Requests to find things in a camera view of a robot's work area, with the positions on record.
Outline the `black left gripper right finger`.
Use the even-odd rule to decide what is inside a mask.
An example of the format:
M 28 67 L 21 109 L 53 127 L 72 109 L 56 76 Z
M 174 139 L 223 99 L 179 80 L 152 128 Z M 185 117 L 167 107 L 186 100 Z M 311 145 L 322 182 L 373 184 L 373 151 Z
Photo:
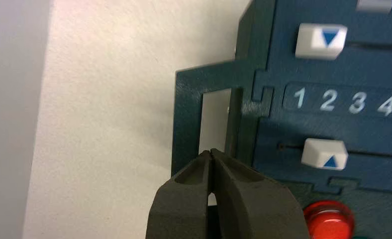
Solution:
M 303 211 L 287 186 L 212 149 L 213 193 L 224 239 L 308 239 Z

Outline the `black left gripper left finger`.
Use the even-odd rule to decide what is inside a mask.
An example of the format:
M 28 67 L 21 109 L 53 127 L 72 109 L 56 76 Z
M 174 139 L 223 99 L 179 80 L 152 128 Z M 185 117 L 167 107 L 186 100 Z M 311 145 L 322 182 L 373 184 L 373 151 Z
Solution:
M 207 238 L 211 154 L 205 150 L 166 181 L 149 211 L 147 239 Z

